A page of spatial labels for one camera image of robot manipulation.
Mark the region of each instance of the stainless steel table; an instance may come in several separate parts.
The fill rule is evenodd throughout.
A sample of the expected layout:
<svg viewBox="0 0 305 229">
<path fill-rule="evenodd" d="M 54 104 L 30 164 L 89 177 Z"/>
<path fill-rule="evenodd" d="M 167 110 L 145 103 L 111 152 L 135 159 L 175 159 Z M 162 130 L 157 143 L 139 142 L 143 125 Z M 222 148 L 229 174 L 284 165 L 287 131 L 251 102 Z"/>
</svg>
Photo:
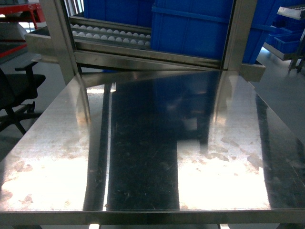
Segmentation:
<svg viewBox="0 0 305 229">
<path fill-rule="evenodd" d="M 0 163 L 0 225 L 305 223 L 304 180 L 235 72 L 84 73 Z"/>
</svg>

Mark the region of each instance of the black office chair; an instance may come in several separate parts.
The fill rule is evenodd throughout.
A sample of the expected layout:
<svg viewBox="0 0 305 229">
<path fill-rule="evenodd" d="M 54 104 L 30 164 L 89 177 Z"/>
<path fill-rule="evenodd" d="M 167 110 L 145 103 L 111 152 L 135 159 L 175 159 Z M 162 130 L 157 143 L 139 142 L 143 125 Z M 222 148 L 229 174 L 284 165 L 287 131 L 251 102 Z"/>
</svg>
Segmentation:
<svg viewBox="0 0 305 229">
<path fill-rule="evenodd" d="M 4 74 L 0 69 L 0 110 L 5 109 L 7 113 L 0 117 L 0 131 L 15 124 L 24 135 L 26 130 L 20 121 L 41 115 L 41 113 L 34 113 L 35 102 L 13 111 L 13 107 L 21 105 L 25 100 L 36 98 L 37 88 L 46 79 L 44 75 L 33 74 L 32 67 L 35 64 L 36 62 L 31 61 L 24 64 L 24 67 L 15 68 L 16 71 L 26 71 L 26 74 Z"/>
</svg>

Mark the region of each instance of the chair base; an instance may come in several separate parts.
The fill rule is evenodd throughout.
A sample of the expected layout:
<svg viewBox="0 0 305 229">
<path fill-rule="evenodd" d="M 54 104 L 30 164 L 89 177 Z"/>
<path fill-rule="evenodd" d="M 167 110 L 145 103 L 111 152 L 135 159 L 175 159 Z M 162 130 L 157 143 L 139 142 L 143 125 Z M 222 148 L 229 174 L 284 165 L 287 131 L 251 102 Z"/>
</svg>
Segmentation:
<svg viewBox="0 0 305 229">
<path fill-rule="evenodd" d="M 35 102 L 33 104 L 27 104 L 17 111 L 13 111 L 12 108 L 5 108 L 7 115 L 0 117 L 0 132 L 7 128 L 11 124 L 15 124 L 19 131 L 24 135 L 26 130 L 21 125 L 20 121 L 25 119 L 38 118 L 42 113 L 35 113 Z"/>
</svg>

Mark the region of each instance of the blue storage bin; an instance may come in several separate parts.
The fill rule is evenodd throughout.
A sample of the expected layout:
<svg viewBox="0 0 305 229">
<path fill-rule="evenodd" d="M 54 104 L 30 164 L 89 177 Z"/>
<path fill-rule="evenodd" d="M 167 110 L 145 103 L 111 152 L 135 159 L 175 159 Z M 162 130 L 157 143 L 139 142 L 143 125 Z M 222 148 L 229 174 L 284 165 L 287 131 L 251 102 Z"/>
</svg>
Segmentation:
<svg viewBox="0 0 305 229">
<path fill-rule="evenodd" d="M 233 0 L 156 0 L 158 8 L 230 18 Z"/>
<path fill-rule="evenodd" d="M 228 19 L 153 7 L 151 48 L 158 51 L 221 59 Z M 245 63 L 255 63 L 270 31 L 275 28 L 252 25 L 244 54 Z"/>
<path fill-rule="evenodd" d="M 304 0 L 284 0 L 281 6 L 289 7 L 289 6 L 296 6 L 301 4 L 305 4 Z"/>
<path fill-rule="evenodd" d="M 84 16 L 151 27 L 153 4 L 154 0 L 84 0 Z"/>
<path fill-rule="evenodd" d="M 277 14 L 272 22 L 272 25 L 277 28 L 284 27 L 284 26 L 286 26 L 286 18 L 287 17 L 285 17 L 285 16 Z"/>
<path fill-rule="evenodd" d="M 274 32 L 268 34 L 265 42 L 273 46 L 275 44 L 275 37 L 279 35 L 288 35 L 291 33 L 292 32 L 290 30 L 287 30 L 285 28 L 277 28 Z"/>
<path fill-rule="evenodd" d="M 254 24 L 271 25 L 283 0 L 258 0 Z M 156 7 L 230 18 L 233 0 L 156 0 Z"/>
<path fill-rule="evenodd" d="M 301 33 L 282 35 L 275 38 L 275 48 L 282 53 L 294 53 L 300 43 Z"/>
<path fill-rule="evenodd" d="M 290 31 L 291 33 L 300 33 L 305 29 L 305 24 L 298 24 L 292 26 L 285 26 L 284 29 Z"/>
<path fill-rule="evenodd" d="M 244 51 L 243 63 L 255 63 L 268 34 L 275 30 L 275 27 L 252 24 Z"/>
</svg>

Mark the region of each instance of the chair wheel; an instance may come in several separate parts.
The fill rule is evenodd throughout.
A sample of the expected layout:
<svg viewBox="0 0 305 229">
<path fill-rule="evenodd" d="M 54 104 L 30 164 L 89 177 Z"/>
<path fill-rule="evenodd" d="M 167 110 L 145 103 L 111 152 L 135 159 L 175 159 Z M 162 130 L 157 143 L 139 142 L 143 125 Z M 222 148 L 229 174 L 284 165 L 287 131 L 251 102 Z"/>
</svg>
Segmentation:
<svg viewBox="0 0 305 229">
<path fill-rule="evenodd" d="M 29 105 L 28 109 L 27 109 L 27 113 L 33 113 L 35 110 L 35 101 Z"/>
</svg>

